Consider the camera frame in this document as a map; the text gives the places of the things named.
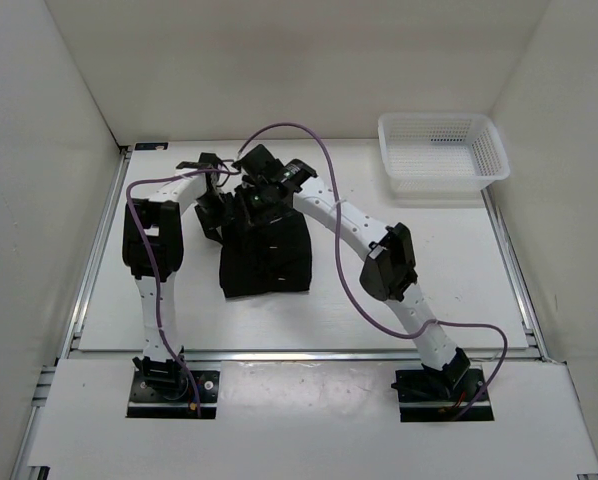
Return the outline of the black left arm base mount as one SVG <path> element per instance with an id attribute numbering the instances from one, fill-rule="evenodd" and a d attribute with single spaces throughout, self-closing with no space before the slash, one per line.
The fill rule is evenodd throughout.
<path id="1" fill-rule="evenodd" d="M 133 359 L 134 374 L 126 417 L 132 419 L 214 420 L 220 390 L 219 370 L 186 374 L 174 360 Z"/>

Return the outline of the black shorts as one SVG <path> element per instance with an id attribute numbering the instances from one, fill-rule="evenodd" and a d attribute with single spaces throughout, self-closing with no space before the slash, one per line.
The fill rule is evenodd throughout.
<path id="1" fill-rule="evenodd" d="M 303 293 L 312 281 L 312 243 L 303 214 L 292 211 L 252 228 L 222 230 L 219 284 L 227 299 Z"/>

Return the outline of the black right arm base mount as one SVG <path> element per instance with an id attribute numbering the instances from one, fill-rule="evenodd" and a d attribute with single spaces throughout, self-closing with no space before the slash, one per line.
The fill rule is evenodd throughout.
<path id="1" fill-rule="evenodd" d="M 493 421 L 488 387 L 483 370 L 461 356 L 441 370 L 396 370 L 391 384 L 402 423 Z"/>

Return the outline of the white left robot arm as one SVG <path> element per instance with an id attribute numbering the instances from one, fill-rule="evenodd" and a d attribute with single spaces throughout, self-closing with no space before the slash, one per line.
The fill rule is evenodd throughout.
<path id="1" fill-rule="evenodd" d="M 217 155 L 203 153 L 196 162 L 181 162 L 171 177 L 136 180 L 125 189 L 122 260 L 140 294 L 145 340 L 133 363 L 167 400 L 181 398 L 191 386 L 174 299 L 184 257 L 182 214 L 195 204 L 212 206 L 222 174 L 233 172 Z"/>

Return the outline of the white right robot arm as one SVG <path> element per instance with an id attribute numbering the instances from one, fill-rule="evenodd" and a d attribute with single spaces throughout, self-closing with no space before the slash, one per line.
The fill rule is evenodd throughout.
<path id="1" fill-rule="evenodd" d="M 465 352 L 445 333 L 418 285 L 411 232 L 402 223 L 392 226 L 368 216 L 343 200 L 329 155 L 330 182 L 300 160 L 282 164 L 263 145 L 238 153 L 235 166 L 257 190 L 256 206 L 285 202 L 335 235 L 335 266 L 344 292 L 354 306 L 341 262 L 340 244 L 347 244 L 363 261 L 359 283 L 367 295 L 386 305 L 404 328 L 392 332 L 368 315 L 375 328 L 395 338 L 412 340 L 420 355 L 424 381 L 431 393 L 449 400 L 465 384 L 470 368 Z"/>

